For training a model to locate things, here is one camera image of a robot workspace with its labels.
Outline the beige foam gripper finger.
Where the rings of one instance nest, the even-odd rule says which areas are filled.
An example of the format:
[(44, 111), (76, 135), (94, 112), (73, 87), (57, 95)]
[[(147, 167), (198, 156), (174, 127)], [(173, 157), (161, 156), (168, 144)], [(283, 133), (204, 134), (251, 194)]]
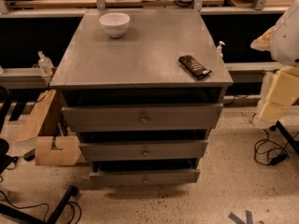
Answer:
[(299, 68), (287, 66), (273, 75), (273, 81), (266, 100), (269, 103), (291, 106), (299, 99)]
[(287, 107), (283, 105), (264, 103), (260, 109), (258, 119), (264, 122), (276, 122), (283, 116), (286, 110)]

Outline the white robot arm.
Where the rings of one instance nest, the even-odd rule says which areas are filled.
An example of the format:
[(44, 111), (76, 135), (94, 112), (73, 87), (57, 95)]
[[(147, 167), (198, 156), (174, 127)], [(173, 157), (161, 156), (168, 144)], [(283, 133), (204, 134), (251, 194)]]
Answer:
[(250, 47), (269, 51), (271, 58), (282, 64), (275, 74), (267, 72), (263, 78), (254, 123), (265, 127), (275, 124), (299, 98), (299, 0)]

